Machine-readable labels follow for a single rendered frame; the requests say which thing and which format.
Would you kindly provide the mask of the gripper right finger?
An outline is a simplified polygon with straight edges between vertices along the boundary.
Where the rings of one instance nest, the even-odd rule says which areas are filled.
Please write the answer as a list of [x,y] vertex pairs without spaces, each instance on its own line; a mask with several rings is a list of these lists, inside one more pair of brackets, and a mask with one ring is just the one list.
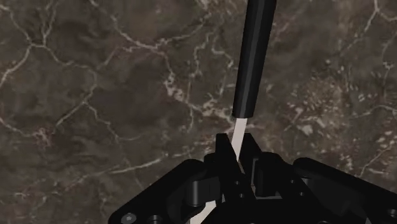
[[336,224],[397,224],[397,193],[314,159],[301,157],[292,164],[276,153],[261,151],[250,133],[243,137],[239,160],[254,194],[263,199],[279,196],[299,209]]

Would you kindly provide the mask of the black-handled knife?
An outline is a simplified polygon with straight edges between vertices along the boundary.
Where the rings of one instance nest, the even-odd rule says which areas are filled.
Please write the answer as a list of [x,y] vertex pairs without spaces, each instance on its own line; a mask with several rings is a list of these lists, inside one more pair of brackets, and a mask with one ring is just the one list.
[[277,0],[248,0],[232,115],[230,140],[242,176],[227,199],[207,202],[185,224],[263,224],[261,204],[239,160],[247,119],[254,114]]

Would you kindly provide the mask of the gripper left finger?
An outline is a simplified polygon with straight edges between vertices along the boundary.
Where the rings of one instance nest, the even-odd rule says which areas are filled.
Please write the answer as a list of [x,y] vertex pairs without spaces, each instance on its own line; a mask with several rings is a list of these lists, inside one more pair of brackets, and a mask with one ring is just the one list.
[[242,173],[226,134],[215,152],[188,159],[111,214],[108,224],[185,224],[207,202],[229,198]]

